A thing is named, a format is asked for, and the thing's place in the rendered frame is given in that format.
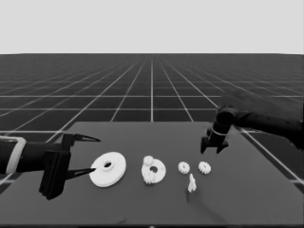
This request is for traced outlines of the large thick white disc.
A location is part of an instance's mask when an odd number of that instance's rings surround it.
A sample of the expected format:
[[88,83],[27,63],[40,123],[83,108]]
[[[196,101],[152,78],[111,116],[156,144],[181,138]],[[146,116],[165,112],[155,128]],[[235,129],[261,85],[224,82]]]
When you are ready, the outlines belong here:
[[119,152],[107,152],[98,157],[91,167],[94,168],[89,174],[91,181],[98,187],[109,187],[123,177],[126,159]]

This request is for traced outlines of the small white T-shaped piece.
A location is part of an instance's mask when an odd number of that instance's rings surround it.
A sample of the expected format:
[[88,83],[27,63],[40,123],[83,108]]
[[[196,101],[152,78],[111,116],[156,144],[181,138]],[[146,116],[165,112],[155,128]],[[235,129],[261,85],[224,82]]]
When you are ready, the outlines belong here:
[[188,192],[194,192],[197,189],[196,180],[192,174],[189,175]]

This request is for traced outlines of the white round carrier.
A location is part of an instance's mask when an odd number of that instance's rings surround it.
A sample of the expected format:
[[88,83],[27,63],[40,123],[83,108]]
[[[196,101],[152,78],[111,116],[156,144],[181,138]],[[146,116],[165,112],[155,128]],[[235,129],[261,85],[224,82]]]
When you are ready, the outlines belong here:
[[152,184],[159,183],[166,175],[166,167],[159,159],[154,158],[154,162],[150,166],[144,165],[142,161],[142,178],[144,174],[149,172],[153,172],[155,174],[155,181]]

